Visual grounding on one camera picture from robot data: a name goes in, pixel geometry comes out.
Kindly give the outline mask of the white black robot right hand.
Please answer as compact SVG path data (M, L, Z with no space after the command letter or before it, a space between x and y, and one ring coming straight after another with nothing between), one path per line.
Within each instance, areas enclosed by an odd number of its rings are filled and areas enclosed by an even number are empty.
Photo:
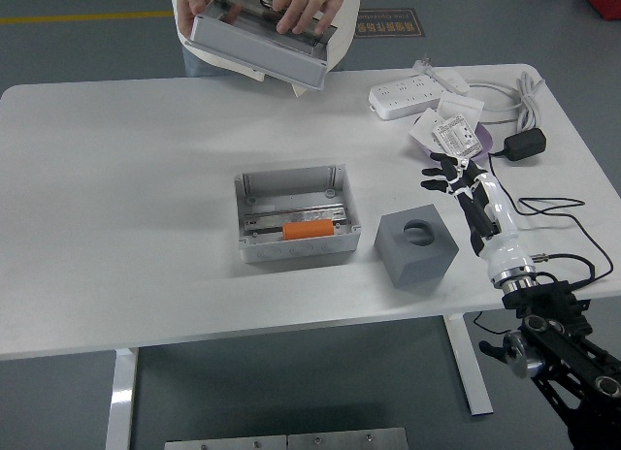
M421 185L455 198L465 214L476 256L487 263L487 276L508 293L537 284L533 259L521 247L511 204L497 179L464 157L433 152L436 168L422 171Z

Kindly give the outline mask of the person's right hand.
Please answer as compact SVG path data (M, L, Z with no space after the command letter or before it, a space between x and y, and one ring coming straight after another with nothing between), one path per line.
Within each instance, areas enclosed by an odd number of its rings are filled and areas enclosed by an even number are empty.
M176 19L183 37L189 37L196 16L201 14L212 0L176 0Z

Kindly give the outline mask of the person's left hand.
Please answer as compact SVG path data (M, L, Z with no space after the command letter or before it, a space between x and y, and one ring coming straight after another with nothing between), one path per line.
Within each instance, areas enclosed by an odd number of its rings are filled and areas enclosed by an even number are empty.
M305 31L317 14L321 18L314 32L321 35L331 25L344 0L273 0L275 12L283 12L277 24L277 32L300 34Z

